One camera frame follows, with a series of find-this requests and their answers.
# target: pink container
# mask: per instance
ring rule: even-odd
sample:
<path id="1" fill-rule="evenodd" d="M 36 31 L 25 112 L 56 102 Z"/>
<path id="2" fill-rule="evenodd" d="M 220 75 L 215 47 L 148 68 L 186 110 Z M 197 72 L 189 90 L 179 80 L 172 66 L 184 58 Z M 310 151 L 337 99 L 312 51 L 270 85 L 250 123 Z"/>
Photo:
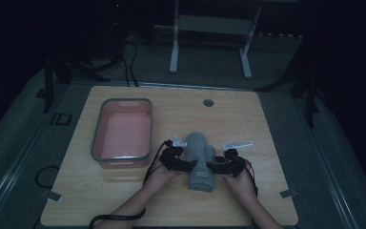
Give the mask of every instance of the pink container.
<path id="1" fill-rule="evenodd" d="M 145 167 L 151 150 L 153 105 L 146 98 L 106 100 L 91 157 L 105 169 Z"/>

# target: wooden tabletop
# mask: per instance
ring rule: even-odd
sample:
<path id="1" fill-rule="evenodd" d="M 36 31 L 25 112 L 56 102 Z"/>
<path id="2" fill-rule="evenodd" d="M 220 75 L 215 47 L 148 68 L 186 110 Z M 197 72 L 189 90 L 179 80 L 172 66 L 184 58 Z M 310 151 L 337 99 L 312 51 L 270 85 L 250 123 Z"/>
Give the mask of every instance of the wooden tabletop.
<path id="1" fill-rule="evenodd" d="M 175 135 L 185 139 L 201 132 L 222 155 L 222 145 L 251 141 L 238 149 L 254 167 L 259 200 L 281 225 L 295 225 L 298 217 L 288 190 L 269 127 L 256 93 L 218 90 L 125 88 L 91 89 L 41 217 L 46 226 L 88 225 L 96 215 L 109 214 L 142 186 L 148 167 L 102 169 L 91 147 L 102 103 L 109 98 L 148 98 L 152 102 L 151 161 L 158 147 Z M 212 99 L 207 107 L 204 99 Z M 215 176 L 212 193 L 190 190 L 189 176 L 176 177 L 147 207 L 136 226 L 243 226 L 251 220 L 228 186 Z"/>

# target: cable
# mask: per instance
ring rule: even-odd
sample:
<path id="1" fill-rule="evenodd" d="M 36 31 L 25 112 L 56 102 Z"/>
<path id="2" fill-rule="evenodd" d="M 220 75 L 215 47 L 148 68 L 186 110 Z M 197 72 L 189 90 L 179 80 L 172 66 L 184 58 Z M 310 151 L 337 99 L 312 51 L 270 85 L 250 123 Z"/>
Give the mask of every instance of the cable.
<path id="1" fill-rule="evenodd" d="M 59 168 L 58 168 L 58 167 L 56 167 L 56 166 L 53 166 L 53 165 L 49 165 L 49 166 L 46 166 L 46 167 L 44 167 L 43 169 L 41 169 L 41 170 L 40 170 L 40 171 L 35 175 L 35 177 L 34 177 L 34 181 L 35 181 L 35 183 L 36 183 L 39 187 L 41 187 L 41 188 L 46 188 L 46 189 L 50 189 L 50 188 L 52 188 L 52 185 L 45 185 L 45 184 L 42 184 L 42 183 L 40 182 L 40 180 L 39 180 L 40 175 L 41 175 L 44 171 L 46 171 L 46 170 L 48 170 L 48 169 L 55 169 L 55 170 L 59 171 Z"/>
<path id="2" fill-rule="evenodd" d="M 37 226 L 40 224 L 40 221 L 41 221 L 41 217 L 39 217 L 39 218 L 35 221 L 35 223 L 34 223 L 34 225 L 32 226 L 32 228 L 31 228 L 31 229 L 35 229 L 35 228 L 37 228 Z"/>
<path id="3" fill-rule="evenodd" d="M 86 66 L 86 67 L 96 73 L 100 73 L 111 67 L 114 67 L 116 69 L 118 67 L 118 65 L 120 65 L 120 60 L 121 60 L 121 57 L 115 55 L 106 64 L 94 66 L 94 67 L 89 67 L 89 66 Z"/>
<path id="4" fill-rule="evenodd" d="M 130 74 L 131 77 L 132 77 L 132 82 L 133 82 L 134 86 L 138 88 L 139 87 L 138 82 L 136 81 L 135 76 L 134 76 L 133 71 L 132 71 L 132 65 L 133 65 L 133 62 L 135 61 L 135 58 L 137 56 L 138 49 L 137 49 L 137 47 L 132 42 L 126 41 L 126 43 L 129 44 L 129 45 L 131 45 L 131 46 L 133 46 L 134 47 L 134 50 L 135 50 L 134 55 L 132 57 L 132 63 L 131 63 L 130 66 L 127 65 L 127 60 L 124 57 L 124 55 L 121 56 L 121 60 L 122 60 L 122 62 L 124 64 L 124 68 L 125 68 L 125 72 L 126 72 L 127 86 L 130 87 L 130 80 L 129 80 L 129 74 Z"/>
<path id="5" fill-rule="evenodd" d="M 104 73 L 101 73 L 100 75 L 104 76 L 104 75 L 106 75 L 106 74 L 108 74 L 108 73 L 111 73 L 111 72 L 113 72 L 114 70 L 116 70 L 118 67 L 119 67 L 119 64 L 118 64 L 117 66 L 112 67 L 112 68 L 111 68 L 111 69 L 109 69 L 108 71 L 106 71 L 106 72 L 104 72 Z"/>
<path id="6" fill-rule="evenodd" d="M 160 151 L 162 150 L 163 146 L 166 145 L 166 141 L 164 141 L 160 146 L 159 146 L 159 149 L 157 150 L 156 154 L 155 154 L 155 157 L 153 158 L 153 161 L 150 165 L 150 167 L 148 168 L 147 170 L 147 173 L 145 174 L 145 177 L 144 177 L 144 184 L 145 182 L 147 182 L 147 179 L 150 177 L 150 175 L 155 171 L 157 170 L 160 166 L 162 166 L 163 164 L 161 164 L 160 166 L 156 167 L 154 170 L 153 170 L 153 165 L 155 164 L 156 162 L 156 159 L 158 158 L 159 156 L 159 153 Z"/>
<path id="7" fill-rule="evenodd" d="M 145 215 L 145 211 L 146 211 L 146 209 L 144 208 L 144 210 L 142 210 L 141 213 L 139 213 L 138 215 L 135 215 L 135 216 L 99 215 L 99 216 L 96 216 L 93 219 L 91 219 L 91 223 L 89 224 L 89 229 L 93 229 L 94 224 L 98 220 L 123 220 L 123 221 L 125 221 L 125 220 L 141 219 Z"/>
<path id="8" fill-rule="evenodd" d="M 242 164 L 242 162 L 243 162 L 244 169 L 248 173 L 249 177 L 251 178 L 252 183 L 254 184 L 254 193 L 256 194 L 256 196 L 258 196 L 258 188 L 256 186 L 255 179 L 254 179 L 255 178 L 254 167 L 252 166 L 251 161 L 249 161 L 243 157 L 240 157 L 240 156 L 233 156 L 233 158 L 236 159 L 239 164 Z M 246 166 L 246 163 L 249 165 L 249 167 L 251 167 L 252 172 L 251 172 L 251 170 L 248 169 L 248 167 Z"/>

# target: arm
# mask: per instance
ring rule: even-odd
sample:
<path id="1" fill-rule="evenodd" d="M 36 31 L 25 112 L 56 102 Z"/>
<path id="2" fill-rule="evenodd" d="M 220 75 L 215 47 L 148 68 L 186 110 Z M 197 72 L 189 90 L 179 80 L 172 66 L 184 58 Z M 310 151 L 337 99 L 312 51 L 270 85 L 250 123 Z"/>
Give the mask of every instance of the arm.
<path id="1" fill-rule="evenodd" d="M 243 170 L 235 178 L 227 175 L 222 175 L 222 178 L 231 187 L 231 190 L 234 192 L 245 209 L 249 212 L 252 219 L 254 220 L 254 223 L 259 228 L 282 228 L 258 201 L 254 192 L 254 185 L 245 170 Z"/>
<path id="2" fill-rule="evenodd" d="M 132 197 L 112 212 L 112 215 L 135 216 L 144 210 L 151 199 L 159 193 L 179 173 L 170 171 L 163 166 L 159 159 L 153 166 L 153 172 L 147 182 Z M 94 229 L 132 228 L 135 220 L 102 220 Z"/>

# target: small round hole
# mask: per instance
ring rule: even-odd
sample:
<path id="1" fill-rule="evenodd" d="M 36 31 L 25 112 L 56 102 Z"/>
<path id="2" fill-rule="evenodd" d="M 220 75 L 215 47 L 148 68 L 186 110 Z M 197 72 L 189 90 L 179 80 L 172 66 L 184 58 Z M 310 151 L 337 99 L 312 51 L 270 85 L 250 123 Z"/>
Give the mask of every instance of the small round hole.
<path id="1" fill-rule="evenodd" d="M 206 98 L 206 99 L 204 99 L 203 104 L 204 104 L 206 107 L 212 107 L 212 106 L 214 105 L 214 102 L 213 102 L 213 100 L 212 100 L 212 99 Z"/>

